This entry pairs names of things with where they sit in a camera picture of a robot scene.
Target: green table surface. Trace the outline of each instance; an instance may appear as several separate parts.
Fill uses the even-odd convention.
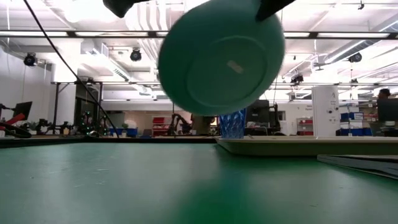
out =
[[[395,180],[216,144],[0,149],[0,180],[1,224],[398,222]]]

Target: black cable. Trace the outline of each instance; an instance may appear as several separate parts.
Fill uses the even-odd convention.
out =
[[[77,79],[78,83],[82,84],[83,87],[85,88],[85,90],[88,92],[88,94],[91,96],[91,98],[94,100],[94,102],[97,104],[97,106],[101,109],[101,111],[104,113],[104,115],[106,116],[106,119],[109,120],[109,122],[112,125],[112,128],[114,129],[117,137],[119,138],[119,134],[116,131],[116,127],[113,124],[113,122],[111,121],[111,118],[109,118],[108,114],[105,112],[104,108],[102,108],[102,106],[100,105],[100,103],[98,102],[98,100],[94,97],[94,95],[89,91],[89,89],[87,88],[87,86],[80,80],[80,78],[77,76],[77,74],[72,70],[72,68],[69,66],[69,64],[67,63],[67,61],[62,57],[61,53],[58,51],[58,49],[55,47],[54,43],[52,42],[52,40],[50,39],[50,37],[47,35],[46,31],[44,30],[43,26],[41,25],[39,19],[37,18],[35,12],[33,11],[32,7],[30,6],[30,4],[27,2],[27,0],[24,0],[26,7],[28,8],[28,10],[30,11],[30,13],[33,16],[33,19],[36,21],[37,25],[39,26],[40,30],[43,32],[45,38],[48,40],[48,42],[50,43],[51,47],[54,49],[55,53],[57,53],[58,57],[60,57],[61,61],[68,67],[69,71],[72,72],[72,74],[75,76],[75,78]]]
[[[6,133],[8,133],[11,136],[17,137],[17,138],[31,138],[32,137],[32,134],[29,133],[28,131],[25,131],[22,128],[18,128],[13,125],[10,125],[10,124],[0,122],[0,127],[5,127]]]

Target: person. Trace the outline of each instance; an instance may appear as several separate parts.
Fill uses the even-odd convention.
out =
[[[379,91],[379,95],[377,97],[379,99],[388,99],[390,96],[391,96],[390,90],[387,88],[384,88]]]

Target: security camera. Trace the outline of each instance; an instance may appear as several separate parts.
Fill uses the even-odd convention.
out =
[[[348,61],[351,63],[356,63],[362,61],[362,55],[360,53],[356,53],[348,58]]]
[[[131,59],[133,62],[138,62],[138,61],[140,61],[140,60],[141,60],[141,53],[140,53],[140,50],[139,50],[139,49],[133,49],[133,50],[132,50],[132,53],[131,53],[131,55],[130,55],[130,59]]]
[[[290,81],[290,83],[294,83],[294,84],[299,84],[304,82],[304,77],[301,74],[292,76],[292,81]]]
[[[37,65],[37,58],[35,53],[28,53],[24,59],[24,64],[29,67]]]

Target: beige tray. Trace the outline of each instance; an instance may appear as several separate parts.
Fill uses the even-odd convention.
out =
[[[398,155],[398,138],[385,137],[254,136],[217,142],[245,156]]]

